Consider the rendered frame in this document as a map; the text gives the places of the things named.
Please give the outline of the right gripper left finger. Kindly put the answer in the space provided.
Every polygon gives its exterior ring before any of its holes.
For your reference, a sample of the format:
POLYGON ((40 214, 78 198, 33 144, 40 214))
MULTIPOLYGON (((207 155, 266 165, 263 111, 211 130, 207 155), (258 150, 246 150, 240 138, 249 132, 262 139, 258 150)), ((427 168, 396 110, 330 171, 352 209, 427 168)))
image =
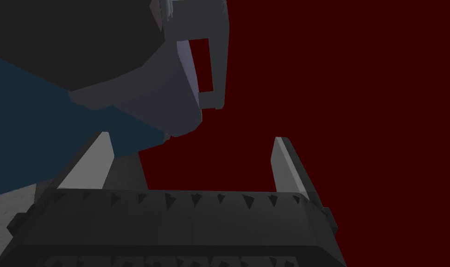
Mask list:
POLYGON ((101 189, 113 159, 109 133, 95 133, 46 188, 101 189))

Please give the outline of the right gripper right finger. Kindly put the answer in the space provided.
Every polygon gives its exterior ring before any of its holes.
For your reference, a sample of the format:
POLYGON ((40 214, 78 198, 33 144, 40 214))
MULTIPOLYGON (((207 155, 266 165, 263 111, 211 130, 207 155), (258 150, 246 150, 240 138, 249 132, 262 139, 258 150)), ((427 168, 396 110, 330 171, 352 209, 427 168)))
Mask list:
POLYGON ((277 192, 315 193, 315 187, 287 137, 275 137, 270 163, 277 192))

